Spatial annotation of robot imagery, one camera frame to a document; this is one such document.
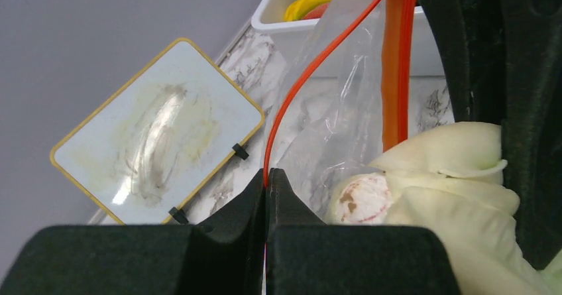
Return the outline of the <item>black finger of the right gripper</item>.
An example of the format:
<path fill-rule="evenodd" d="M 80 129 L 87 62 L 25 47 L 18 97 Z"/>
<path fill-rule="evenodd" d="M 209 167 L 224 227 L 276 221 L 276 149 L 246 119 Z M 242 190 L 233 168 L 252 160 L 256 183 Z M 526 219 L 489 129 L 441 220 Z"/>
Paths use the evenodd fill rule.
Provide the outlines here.
<path fill-rule="evenodd" d="M 418 0 L 456 121 L 502 129 L 516 237 L 544 269 L 561 251 L 561 0 Z"/>

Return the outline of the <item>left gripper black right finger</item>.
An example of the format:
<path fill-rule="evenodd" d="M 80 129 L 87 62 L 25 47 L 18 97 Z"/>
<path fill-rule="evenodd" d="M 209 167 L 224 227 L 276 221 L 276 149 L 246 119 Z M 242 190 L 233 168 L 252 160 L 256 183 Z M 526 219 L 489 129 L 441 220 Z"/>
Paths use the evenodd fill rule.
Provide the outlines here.
<path fill-rule="evenodd" d="M 268 294 L 458 294 L 437 235 L 403 225 L 328 225 L 269 173 Z"/>

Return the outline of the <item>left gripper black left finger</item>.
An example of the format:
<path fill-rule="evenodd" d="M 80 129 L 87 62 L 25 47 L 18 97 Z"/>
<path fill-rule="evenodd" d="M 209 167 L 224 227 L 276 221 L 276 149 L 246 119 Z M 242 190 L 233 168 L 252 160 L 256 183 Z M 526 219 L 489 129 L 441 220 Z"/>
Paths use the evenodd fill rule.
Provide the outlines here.
<path fill-rule="evenodd" d="M 193 224 L 52 226 L 23 247 L 2 294 L 260 294 L 262 173 Z"/>

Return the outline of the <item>green lettuce head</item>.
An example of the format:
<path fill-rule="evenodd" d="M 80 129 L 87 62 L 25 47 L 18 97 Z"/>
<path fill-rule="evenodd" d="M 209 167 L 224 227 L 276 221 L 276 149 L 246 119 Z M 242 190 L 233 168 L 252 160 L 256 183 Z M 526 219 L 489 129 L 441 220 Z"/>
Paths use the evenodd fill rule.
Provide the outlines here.
<path fill-rule="evenodd" d="M 543 271 L 516 242 L 520 197 L 503 185 L 501 128 L 465 121 L 424 131 L 333 190 L 336 225 L 409 225 L 444 244 L 463 294 L 560 294 L 561 257 Z"/>

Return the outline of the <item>clear zip top bag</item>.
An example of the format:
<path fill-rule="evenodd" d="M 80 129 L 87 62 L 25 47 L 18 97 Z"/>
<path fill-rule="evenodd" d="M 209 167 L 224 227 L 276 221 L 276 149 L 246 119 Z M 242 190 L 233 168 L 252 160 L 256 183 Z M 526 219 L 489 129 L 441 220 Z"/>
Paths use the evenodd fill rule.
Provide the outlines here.
<path fill-rule="evenodd" d="M 279 168 L 325 220 L 334 188 L 408 136 L 416 0 L 332 0 L 285 71 L 263 178 Z"/>

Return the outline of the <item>watermelon slice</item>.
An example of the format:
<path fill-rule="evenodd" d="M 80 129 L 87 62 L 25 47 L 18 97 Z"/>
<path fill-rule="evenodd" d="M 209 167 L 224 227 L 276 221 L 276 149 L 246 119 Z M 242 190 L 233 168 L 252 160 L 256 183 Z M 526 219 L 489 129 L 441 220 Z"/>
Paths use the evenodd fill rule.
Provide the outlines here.
<path fill-rule="evenodd" d="M 322 3 L 306 13 L 301 20 L 319 19 L 327 10 L 330 2 Z"/>

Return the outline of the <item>yellow banana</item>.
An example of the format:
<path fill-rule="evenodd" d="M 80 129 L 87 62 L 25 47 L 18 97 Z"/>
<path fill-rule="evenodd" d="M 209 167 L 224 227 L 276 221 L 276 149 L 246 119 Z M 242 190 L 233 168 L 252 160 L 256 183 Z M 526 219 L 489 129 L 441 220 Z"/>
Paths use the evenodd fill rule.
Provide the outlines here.
<path fill-rule="evenodd" d="M 296 0 L 291 3 L 284 13 L 285 22 L 302 21 L 301 18 L 316 6 L 332 0 Z"/>

